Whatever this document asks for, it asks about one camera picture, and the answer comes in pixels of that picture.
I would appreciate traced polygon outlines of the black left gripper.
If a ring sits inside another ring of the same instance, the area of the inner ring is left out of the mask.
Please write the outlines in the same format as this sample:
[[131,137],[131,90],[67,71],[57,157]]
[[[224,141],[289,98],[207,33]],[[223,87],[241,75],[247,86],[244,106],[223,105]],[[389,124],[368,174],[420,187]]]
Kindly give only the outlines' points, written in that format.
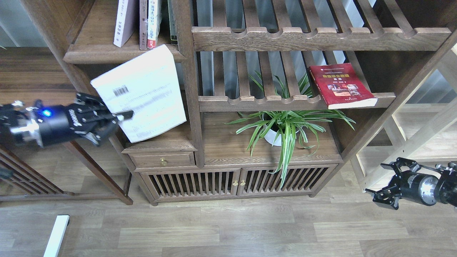
[[118,121],[109,121],[101,126],[100,120],[131,119],[133,110],[112,113],[100,97],[79,92],[75,104],[69,106],[28,107],[26,119],[18,119],[18,124],[10,131],[16,142],[36,141],[40,147],[86,138],[95,146],[115,132]]

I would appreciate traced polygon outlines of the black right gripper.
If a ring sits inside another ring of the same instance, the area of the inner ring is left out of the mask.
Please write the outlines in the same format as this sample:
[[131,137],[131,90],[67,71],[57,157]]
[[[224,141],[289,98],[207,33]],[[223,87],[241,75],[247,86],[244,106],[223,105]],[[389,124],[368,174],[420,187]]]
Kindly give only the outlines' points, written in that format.
[[[373,197],[373,202],[382,208],[398,210],[400,198],[426,206],[436,204],[434,190],[438,183],[438,178],[433,175],[417,173],[421,169],[418,162],[398,157],[396,161],[381,163],[383,169],[393,170],[400,179],[399,185],[385,186],[379,191],[365,189]],[[401,167],[408,167],[410,171],[401,171]]]

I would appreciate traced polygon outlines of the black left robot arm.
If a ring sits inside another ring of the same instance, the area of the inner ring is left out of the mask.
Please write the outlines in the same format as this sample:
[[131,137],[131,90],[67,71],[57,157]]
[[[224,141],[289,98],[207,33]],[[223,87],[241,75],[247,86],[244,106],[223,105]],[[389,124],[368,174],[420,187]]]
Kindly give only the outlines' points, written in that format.
[[100,97],[78,92],[73,104],[34,106],[23,102],[1,105],[1,125],[8,127],[17,143],[36,141],[40,147],[86,138],[94,145],[108,138],[119,122],[131,119],[134,111],[112,113]]

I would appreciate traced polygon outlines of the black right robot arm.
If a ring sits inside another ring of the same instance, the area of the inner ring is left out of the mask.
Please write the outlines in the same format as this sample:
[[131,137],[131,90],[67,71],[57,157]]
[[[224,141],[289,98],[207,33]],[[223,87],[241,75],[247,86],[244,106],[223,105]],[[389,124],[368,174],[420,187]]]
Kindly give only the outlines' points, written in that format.
[[373,196],[373,202],[382,208],[398,210],[398,201],[405,199],[426,206],[436,203],[457,205],[456,164],[435,168],[415,160],[398,157],[395,162],[382,163],[384,169],[395,171],[389,184],[379,191],[365,189]]

